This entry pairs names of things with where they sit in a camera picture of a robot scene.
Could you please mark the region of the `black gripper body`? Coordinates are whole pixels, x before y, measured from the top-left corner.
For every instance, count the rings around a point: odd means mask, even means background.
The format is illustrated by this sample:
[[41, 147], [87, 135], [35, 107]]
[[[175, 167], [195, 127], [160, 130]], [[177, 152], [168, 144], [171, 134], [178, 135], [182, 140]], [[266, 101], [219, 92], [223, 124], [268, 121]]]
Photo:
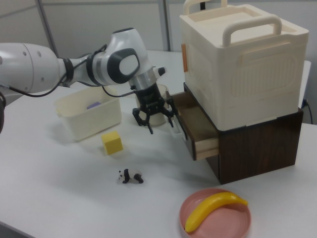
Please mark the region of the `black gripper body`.
[[156, 83], [147, 89], [136, 90], [135, 94], [140, 105], [134, 109], [134, 112], [142, 111], [146, 114], [158, 114], [162, 111], [164, 99]]

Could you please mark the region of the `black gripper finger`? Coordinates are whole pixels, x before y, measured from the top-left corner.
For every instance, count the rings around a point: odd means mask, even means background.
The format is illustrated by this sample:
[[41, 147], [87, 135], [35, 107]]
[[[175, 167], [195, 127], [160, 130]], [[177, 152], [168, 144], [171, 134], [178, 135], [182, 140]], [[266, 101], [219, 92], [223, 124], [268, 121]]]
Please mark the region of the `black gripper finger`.
[[[170, 109], [167, 109], [165, 107], [165, 104], [168, 104], [170, 106]], [[167, 117], [171, 127], [174, 127], [172, 118], [175, 115], [178, 115], [178, 111], [175, 107], [174, 100], [172, 97], [168, 97], [167, 99], [163, 97], [160, 98], [160, 112]]]
[[145, 114], [146, 114], [145, 119], [142, 119], [142, 118], [140, 117], [140, 112], [141, 112], [141, 109], [140, 109], [140, 108], [134, 108], [134, 109], [132, 110], [132, 114], [133, 114], [133, 116], [134, 116], [134, 118], [135, 118], [137, 124], [138, 124], [139, 126], [146, 126], [146, 127], [149, 129], [150, 134], [153, 134], [153, 129], [152, 129], [151, 124], [150, 124], [151, 111], [148, 110], [148, 111], [145, 113]]

